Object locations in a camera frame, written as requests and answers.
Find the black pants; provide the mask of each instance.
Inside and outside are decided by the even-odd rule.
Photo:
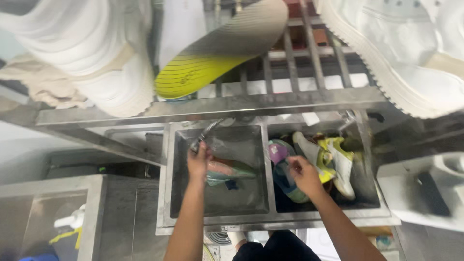
[[[266,245],[248,242],[240,247],[232,261],[309,260],[321,261],[319,257],[289,230],[274,232]]]

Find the double sink basin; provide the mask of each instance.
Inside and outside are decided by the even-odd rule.
[[[228,127],[213,129],[207,143],[216,157],[232,159],[251,166],[255,179],[237,179],[238,190],[224,184],[206,186],[205,232],[251,231],[284,228],[322,227],[322,221],[311,203],[292,202],[272,179],[268,142],[282,135],[301,131],[310,137],[318,132],[345,137],[345,150],[355,153],[351,184],[356,199],[348,201],[336,191],[331,196],[355,225],[395,225],[371,171],[365,171],[365,153],[358,124],[346,125],[341,118],[327,117],[308,126],[298,115],[258,117]],[[167,164],[161,169],[158,200],[157,235],[172,233],[179,216],[188,183],[187,149],[211,121],[173,123],[164,130],[163,154]]]

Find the metal rack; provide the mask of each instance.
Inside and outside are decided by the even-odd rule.
[[[366,111],[390,110],[394,107],[378,88],[372,85],[374,84],[372,78],[369,78],[371,86],[356,89],[352,87],[349,75],[350,68],[364,72],[367,70],[359,57],[348,65],[346,56],[354,54],[349,47],[343,46],[336,36],[328,33],[332,47],[317,46],[312,29],[314,26],[324,26],[318,17],[309,16],[307,4],[305,0],[300,0],[301,18],[290,19],[287,23],[284,32],[284,51],[268,52],[260,57],[267,94],[248,95],[246,93],[249,79],[247,78],[246,66],[243,64],[240,66],[242,95],[239,96],[222,97],[222,79],[219,78],[215,81],[215,98],[197,99],[196,95],[192,95],[189,100],[153,102],[143,114],[130,118],[115,118],[98,108],[41,110],[37,104],[21,105],[0,97],[0,120],[158,166],[165,165],[166,159],[163,158],[161,152],[147,153],[134,149],[86,130],[86,128],[206,120],[222,117],[354,110],[355,115],[358,115],[359,118],[358,124],[362,124],[363,129],[369,132]],[[291,26],[303,26],[307,49],[293,50],[290,39]],[[309,58],[311,66],[299,67],[296,57]],[[333,62],[330,65],[330,62],[322,61],[323,59],[327,60],[327,57],[335,58],[338,68],[333,67]],[[272,93],[274,69],[272,62],[281,58],[286,60],[288,78],[293,92]],[[326,89],[324,72],[327,71],[332,75],[341,76],[344,89]],[[317,90],[300,91],[299,72],[312,75],[316,80]]]

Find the hand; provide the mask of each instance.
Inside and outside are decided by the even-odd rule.
[[[319,174],[313,164],[302,156],[288,157],[287,161],[290,164],[290,174],[297,187],[312,201],[314,201],[314,198],[325,194]]]
[[[208,145],[204,141],[200,142],[198,154],[195,154],[191,149],[188,149],[187,167],[190,177],[189,182],[201,181],[204,183],[206,181],[208,162],[211,158],[211,150],[208,149]]]

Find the white sock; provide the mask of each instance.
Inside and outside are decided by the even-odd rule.
[[[246,239],[245,234],[243,232],[227,232],[227,235],[231,239],[232,245],[235,247],[238,242]]]

